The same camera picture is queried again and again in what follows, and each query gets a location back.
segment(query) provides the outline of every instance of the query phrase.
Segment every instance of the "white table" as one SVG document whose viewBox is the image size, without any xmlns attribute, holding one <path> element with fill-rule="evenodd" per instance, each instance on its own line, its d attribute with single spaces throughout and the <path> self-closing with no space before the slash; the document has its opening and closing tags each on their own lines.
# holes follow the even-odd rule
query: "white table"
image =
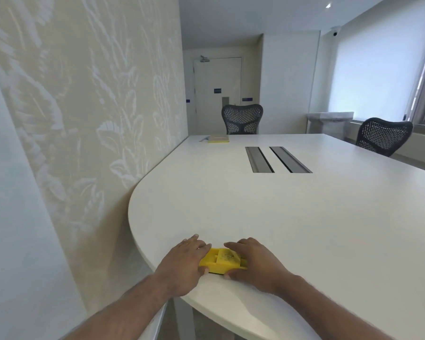
<svg viewBox="0 0 425 340">
<path fill-rule="evenodd" d="M 326 135 L 187 138 L 137 185 L 129 221 L 152 269 L 194 233 L 255 237 L 292 272 L 398 340 L 425 339 L 425 171 Z M 253 173 L 259 146 L 273 174 Z M 289 173 L 283 146 L 312 174 Z M 209 274 L 184 301 L 247 339 L 317 339 L 282 300 Z"/>
</svg>

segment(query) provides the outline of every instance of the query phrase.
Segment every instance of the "yellow plastic tray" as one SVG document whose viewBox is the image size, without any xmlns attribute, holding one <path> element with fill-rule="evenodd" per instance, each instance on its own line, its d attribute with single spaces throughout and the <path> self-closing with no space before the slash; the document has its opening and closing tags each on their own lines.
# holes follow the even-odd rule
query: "yellow plastic tray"
<svg viewBox="0 0 425 340">
<path fill-rule="evenodd" d="M 211 273 L 225 274 L 227 271 L 240 268 L 247 269 L 247 261 L 238 253 L 228 248 L 211 248 L 200 261 L 199 266 L 206 266 Z"/>
</svg>

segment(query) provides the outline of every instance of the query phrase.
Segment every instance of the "door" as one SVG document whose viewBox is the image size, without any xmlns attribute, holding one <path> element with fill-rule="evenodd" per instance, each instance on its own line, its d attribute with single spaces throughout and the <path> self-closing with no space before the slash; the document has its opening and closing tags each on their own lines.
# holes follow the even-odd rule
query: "door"
<svg viewBox="0 0 425 340">
<path fill-rule="evenodd" d="M 224 135 L 224 105 L 241 104 L 241 58 L 194 62 L 197 129 L 201 135 Z"/>
</svg>

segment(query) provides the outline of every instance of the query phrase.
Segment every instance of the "mesh backrest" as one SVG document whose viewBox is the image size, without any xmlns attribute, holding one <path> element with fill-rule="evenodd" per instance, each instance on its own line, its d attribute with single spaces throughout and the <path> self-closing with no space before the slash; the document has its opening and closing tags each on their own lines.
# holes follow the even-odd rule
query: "mesh backrest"
<svg viewBox="0 0 425 340">
<path fill-rule="evenodd" d="M 357 135 L 356 145 L 384 156 L 391 156 L 411 136 L 409 121 L 391 122 L 379 118 L 364 121 Z"/>
<path fill-rule="evenodd" d="M 227 127 L 227 135 L 256 135 L 258 124 L 263 116 L 261 105 L 226 105 L 222 108 L 222 118 Z"/>
</svg>

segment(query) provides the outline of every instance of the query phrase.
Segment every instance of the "book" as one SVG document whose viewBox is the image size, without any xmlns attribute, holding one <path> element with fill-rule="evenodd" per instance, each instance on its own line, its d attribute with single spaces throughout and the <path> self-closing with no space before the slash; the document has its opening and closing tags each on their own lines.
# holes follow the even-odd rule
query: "book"
<svg viewBox="0 0 425 340">
<path fill-rule="evenodd" d="M 210 135 L 208 137 L 208 143 L 228 143 L 230 138 L 228 135 Z"/>
</svg>

